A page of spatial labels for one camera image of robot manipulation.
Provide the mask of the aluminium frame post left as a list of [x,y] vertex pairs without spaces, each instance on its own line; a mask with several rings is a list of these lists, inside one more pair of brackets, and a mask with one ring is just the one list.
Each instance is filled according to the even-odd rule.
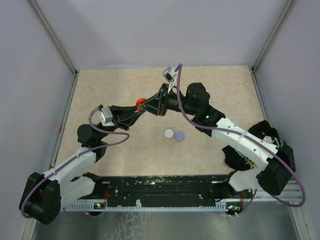
[[47,36],[49,37],[52,45],[57,50],[58,54],[60,55],[63,62],[66,64],[68,69],[71,73],[76,76],[78,73],[77,68],[74,66],[74,63],[68,54],[64,44],[58,37],[56,31],[50,24],[49,20],[47,19],[45,13],[43,12],[42,8],[40,7],[39,3],[36,0],[26,0],[26,2],[31,7],[32,11],[34,12],[35,16],[38,18],[41,26],[43,27],[44,31],[46,32]]

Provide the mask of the orange round charging case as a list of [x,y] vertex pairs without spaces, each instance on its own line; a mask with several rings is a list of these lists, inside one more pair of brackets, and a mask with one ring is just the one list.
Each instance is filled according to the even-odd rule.
[[136,101],[136,103],[135,103],[136,109],[137,109],[139,112],[142,111],[142,109],[141,109],[141,104],[143,104],[146,100],[147,100],[146,98],[139,98],[139,99]]

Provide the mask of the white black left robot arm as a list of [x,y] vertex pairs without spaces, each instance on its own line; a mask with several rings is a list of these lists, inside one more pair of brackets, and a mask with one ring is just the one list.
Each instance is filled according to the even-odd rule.
[[137,106],[96,107],[88,123],[77,130],[81,147],[61,164],[28,177],[19,204],[21,215],[47,225],[76,200],[89,195],[101,197],[104,186],[100,177],[82,172],[97,163],[108,147],[127,141],[127,131],[144,113]]

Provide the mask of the purple round charging case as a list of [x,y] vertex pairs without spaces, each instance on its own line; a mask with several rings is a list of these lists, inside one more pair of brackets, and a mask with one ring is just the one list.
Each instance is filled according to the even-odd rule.
[[174,134],[174,139],[178,142],[181,142],[185,139],[185,134],[183,132],[176,132]]

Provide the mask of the black floral cloth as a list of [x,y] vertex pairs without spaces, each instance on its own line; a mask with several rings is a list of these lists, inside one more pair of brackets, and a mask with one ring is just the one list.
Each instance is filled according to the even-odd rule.
[[[283,147],[286,142],[280,139],[278,131],[270,125],[267,120],[260,121],[248,129],[251,135],[259,138],[269,144],[273,144],[277,147]],[[243,151],[239,151],[230,145],[225,146],[222,149],[224,153],[224,163],[235,171],[247,171],[250,169],[257,169],[259,166],[254,154],[244,154]]]

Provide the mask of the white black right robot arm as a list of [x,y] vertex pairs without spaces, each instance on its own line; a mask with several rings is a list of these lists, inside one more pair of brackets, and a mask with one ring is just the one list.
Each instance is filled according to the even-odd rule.
[[210,94],[200,82],[191,83],[186,95],[177,95],[169,89],[164,83],[154,96],[137,100],[137,109],[156,116],[164,116],[168,110],[184,110],[193,116],[192,122],[200,132],[224,141],[255,163],[256,168],[230,173],[219,187],[222,194],[235,198],[241,191],[257,188],[274,196],[282,193],[295,171],[290,146],[268,143],[238,127],[209,104]]

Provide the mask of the white round charging case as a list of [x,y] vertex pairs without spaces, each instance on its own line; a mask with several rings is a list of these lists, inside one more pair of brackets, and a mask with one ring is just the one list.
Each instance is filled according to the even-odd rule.
[[168,139],[172,138],[174,136],[174,131],[172,129],[166,129],[164,131],[164,136]]

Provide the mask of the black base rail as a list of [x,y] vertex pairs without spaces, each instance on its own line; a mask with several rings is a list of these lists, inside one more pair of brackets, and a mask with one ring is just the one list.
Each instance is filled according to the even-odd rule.
[[252,197],[248,190],[234,191],[227,186],[227,176],[158,175],[102,176],[90,195],[83,200],[106,201],[108,207],[214,207],[217,202],[236,202]]

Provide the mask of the aluminium frame post right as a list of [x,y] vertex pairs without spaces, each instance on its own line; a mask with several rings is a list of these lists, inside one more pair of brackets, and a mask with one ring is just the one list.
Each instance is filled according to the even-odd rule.
[[274,26],[271,29],[270,34],[268,35],[263,48],[261,49],[257,59],[255,60],[253,66],[251,67],[251,71],[255,74],[258,69],[260,68],[264,58],[266,57],[267,53],[269,52],[270,48],[272,47],[273,42],[276,40],[282,26],[284,25],[285,21],[289,17],[296,0],[287,0],[283,9],[281,10]]

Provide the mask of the aluminium frame post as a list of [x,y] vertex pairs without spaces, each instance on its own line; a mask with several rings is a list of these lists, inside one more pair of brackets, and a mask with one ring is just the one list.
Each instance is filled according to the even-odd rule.
[[271,29],[270,34],[268,35],[263,48],[261,49],[257,59],[255,60],[253,66],[251,67],[251,71],[255,74],[258,69],[260,68],[264,58],[266,57],[267,53],[269,52],[270,48],[272,47],[273,42],[276,40],[282,26],[284,25],[285,21],[289,17],[296,0],[287,0],[283,9],[281,10],[274,26]]
[[77,68],[74,66],[74,63],[68,54],[64,44],[58,37],[56,31],[50,24],[49,20],[47,19],[45,13],[43,12],[42,8],[40,7],[39,3],[36,0],[26,0],[26,2],[31,7],[32,11],[34,12],[35,16],[38,18],[41,26],[43,27],[44,31],[46,32],[47,36],[49,37],[52,45],[57,50],[58,54],[60,55],[63,62],[66,64],[68,69],[71,73],[76,76],[78,73]]

